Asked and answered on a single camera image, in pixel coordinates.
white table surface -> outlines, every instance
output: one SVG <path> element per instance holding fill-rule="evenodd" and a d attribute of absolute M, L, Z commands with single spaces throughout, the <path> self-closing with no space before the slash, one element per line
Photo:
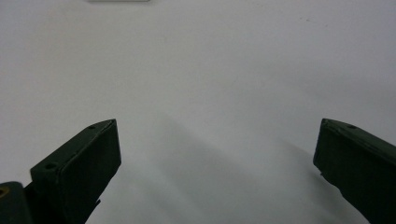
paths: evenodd
<path fill-rule="evenodd" d="M 394 0 L 0 1 L 0 182 L 117 119 L 88 223 L 367 223 L 312 164 L 322 118 L 392 144 Z"/>

white background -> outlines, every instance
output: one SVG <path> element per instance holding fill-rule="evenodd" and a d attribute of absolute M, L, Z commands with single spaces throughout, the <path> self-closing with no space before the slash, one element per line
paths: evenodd
<path fill-rule="evenodd" d="M 312 164 L 322 118 L 392 144 L 394 0 L 0 0 L 0 182 L 117 119 L 88 223 L 367 223 Z"/>

